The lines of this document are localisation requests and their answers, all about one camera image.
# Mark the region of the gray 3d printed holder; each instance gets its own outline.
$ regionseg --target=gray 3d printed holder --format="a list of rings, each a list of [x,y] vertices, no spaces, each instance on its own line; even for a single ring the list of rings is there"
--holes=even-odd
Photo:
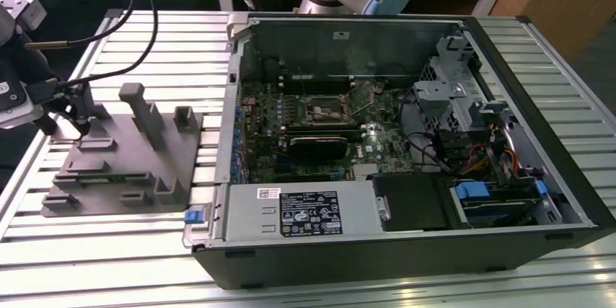
[[[95,106],[89,134],[71,148],[43,200],[45,217],[176,212],[188,206],[203,115],[191,107],[161,115],[139,83],[123,85],[120,100],[133,116]]]

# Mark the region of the warning label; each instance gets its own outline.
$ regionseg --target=warning label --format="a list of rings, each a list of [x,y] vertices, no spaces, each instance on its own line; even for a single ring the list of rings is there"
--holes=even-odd
[[[280,234],[284,237],[341,234],[337,192],[280,193]]]

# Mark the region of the blue latch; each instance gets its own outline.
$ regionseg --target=blue latch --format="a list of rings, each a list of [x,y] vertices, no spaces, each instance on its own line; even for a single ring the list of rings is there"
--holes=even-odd
[[[184,222],[187,224],[203,224],[205,223],[205,214],[203,213],[203,211],[189,209],[184,213]]]
[[[545,187],[545,183],[543,182],[543,180],[536,180],[533,185],[541,196],[548,193],[548,187]]]
[[[455,187],[459,199],[464,198],[488,198],[489,191],[484,182],[461,182]]]

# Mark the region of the green circuit board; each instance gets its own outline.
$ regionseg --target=green circuit board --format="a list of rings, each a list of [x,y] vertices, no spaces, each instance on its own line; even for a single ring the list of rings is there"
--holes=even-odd
[[[376,80],[357,82],[345,94],[284,94],[272,84],[252,84],[241,95],[249,183],[355,180],[359,164],[379,172],[411,171],[395,120],[400,93]],[[344,157],[297,160],[285,146],[299,136],[345,138]]]

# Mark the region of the slotted metal table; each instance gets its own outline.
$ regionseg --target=slotted metal table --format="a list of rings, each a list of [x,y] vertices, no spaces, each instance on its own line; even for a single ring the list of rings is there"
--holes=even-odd
[[[192,203],[207,203],[213,194],[229,58],[227,16],[223,12],[161,12],[161,33],[145,63],[131,74],[92,84],[95,99],[112,113],[129,112],[117,99],[124,82],[144,84],[145,98],[157,103],[161,112],[172,111],[176,105],[191,105],[204,113]],[[115,21],[105,19],[99,31]],[[119,32],[91,44],[72,78],[129,65],[149,40],[151,21],[149,12],[136,12]],[[605,204],[616,212],[612,114],[532,25],[513,17],[487,17],[480,23]],[[487,77],[487,81],[499,97],[495,80]],[[55,219],[39,215],[69,148],[69,142],[52,141],[39,133],[0,196],[0,307],[616,305],[616,235],[499,273],[225,291],[181,244],[184,213]]]

